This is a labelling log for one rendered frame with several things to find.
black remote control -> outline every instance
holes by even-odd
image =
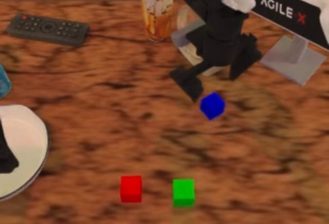
[[[85,23],[22,13],[7,27],[10,36],[69,46],[81,46],[88,31],[89,25]]]

gray stand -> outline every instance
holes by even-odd
[[[326,59],[307,46],[308,41],[297,35],[283,36],[260,63],[303,86]]]

blue cube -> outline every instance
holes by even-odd
[[[201,100],[200,110],[209,120],[213,120],[221,115],[224,109],[225,102],[216,92],[203,97]]]

remote control button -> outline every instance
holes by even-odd
[[[46,22],[41,26],[41,30],[46,33],[53,32],[56,30],[56,24],[52,22]]]

wooden table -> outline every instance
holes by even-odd
[[[329,222],[329,64],[301,88],[255,64],[237,81],[201,77],[227,102],[209,122],[168,77],[186,60],[142,31],[139,2],[0,2],[0,60],[13,89],[48,125],[43,174],[0,203],[0,222],[320,224]],[[79,49],[4,34],[23,11],[88,22]],[[265,53],[284,31],[251,16]],[[142,175],[143,203],[119,200]],[[194,178],[196,206],[173,210],[173,178]]]

